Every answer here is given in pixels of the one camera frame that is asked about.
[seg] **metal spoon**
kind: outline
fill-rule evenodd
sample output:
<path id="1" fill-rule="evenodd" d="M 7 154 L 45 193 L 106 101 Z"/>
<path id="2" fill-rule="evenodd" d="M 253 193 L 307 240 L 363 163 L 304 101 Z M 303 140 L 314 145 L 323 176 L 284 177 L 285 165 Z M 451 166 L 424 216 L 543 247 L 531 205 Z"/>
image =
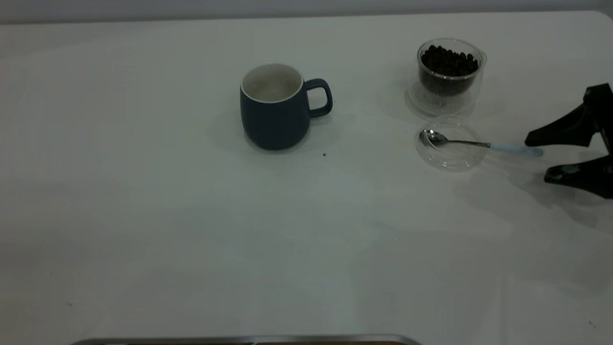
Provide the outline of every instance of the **metal spoon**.
<path id="1" fill-rule="evenodd" d="M 442 135 L 441 133 L 434 130 L 424 130 L 419 133 L 419 137 L 422 141 L 428 143 L 432 143 L 434 146 L 443 146 L 450 142 L 454 142 L 456 144 L 467 144 L 467 145 L 475 145 L 486 147 L 488 149 L 511 152 L 518 155 L 531 156 L 531 157 L 540 157 L 543 155 L 543 150 L 538 147 L 527 147 L 527 146 L 514 146 L 514 145 L 506 145 L 500 144 L 497 142 L 476 142 L 476 141 L 464 141 L 464 140 L 448 140 L 447 137 Z"/>

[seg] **wall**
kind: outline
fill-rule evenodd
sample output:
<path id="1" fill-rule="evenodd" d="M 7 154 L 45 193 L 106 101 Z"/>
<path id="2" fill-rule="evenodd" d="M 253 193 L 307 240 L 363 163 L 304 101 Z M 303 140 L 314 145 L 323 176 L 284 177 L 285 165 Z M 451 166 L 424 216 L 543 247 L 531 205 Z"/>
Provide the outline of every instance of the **wall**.
<path id="1" fill-rule="evenodd" d="M 0 23 L 608 9 L 607 0 L 5 0 Z"/>

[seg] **mug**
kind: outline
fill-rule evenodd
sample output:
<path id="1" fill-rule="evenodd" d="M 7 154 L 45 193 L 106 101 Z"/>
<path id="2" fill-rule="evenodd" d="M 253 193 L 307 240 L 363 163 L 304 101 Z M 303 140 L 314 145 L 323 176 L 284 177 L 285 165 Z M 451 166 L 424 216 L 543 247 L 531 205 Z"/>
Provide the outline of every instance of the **mug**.
<path id="1" fill-rule="evenodd" d="M 307 90 L 321 87 L 327 102 L 309 109 Z M 323 79 L 304 81 L 295 68 L 265 64 L 252 69 L 240 84 L 240 116 L 247 136 L 259 147 L 283 150 L 307 134 L 311 118 L 332 110 L 332 93 Z"/>

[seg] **table surface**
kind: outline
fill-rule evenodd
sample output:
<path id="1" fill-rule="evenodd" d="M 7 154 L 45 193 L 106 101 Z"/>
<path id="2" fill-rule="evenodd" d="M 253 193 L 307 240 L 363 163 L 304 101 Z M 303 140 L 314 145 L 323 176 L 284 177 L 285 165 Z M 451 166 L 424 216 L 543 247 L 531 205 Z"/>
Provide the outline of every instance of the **table surface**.
<path id="1" fill-rule="evenodd" d="M 596 12 L 0 26 L 0 343 L 610 344 L 613 201 L 542 182 L 601 138 L 427 165 L 405 77 L 446 36 L 489 56 L 487 139 L 521 144 L 613 81 Z M 272 61 L 335 99 L 285 152 L 240 123 L 242 76 Z"/>

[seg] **mug handle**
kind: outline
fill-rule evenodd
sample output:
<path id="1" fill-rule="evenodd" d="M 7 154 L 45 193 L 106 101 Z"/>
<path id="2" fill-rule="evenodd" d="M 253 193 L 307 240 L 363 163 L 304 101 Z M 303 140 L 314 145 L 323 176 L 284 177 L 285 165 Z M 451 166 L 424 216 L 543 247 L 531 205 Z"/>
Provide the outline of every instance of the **mug handle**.
<path id="1" fill-rule="evenodd" d="M 325 106 L 321 108 L 309 110 L 309 116 L 311 118 L 324 116 L 332 110 L 332 92 L 330 92 L 328 83 L 323 79 L 311 79 L 305 82 L 305 90 L 312 90 L 318 87 L 321 87 L 324 89 L 324 91 L 326 91 L 326 98 L 328 101 L 326 102 Z"/>

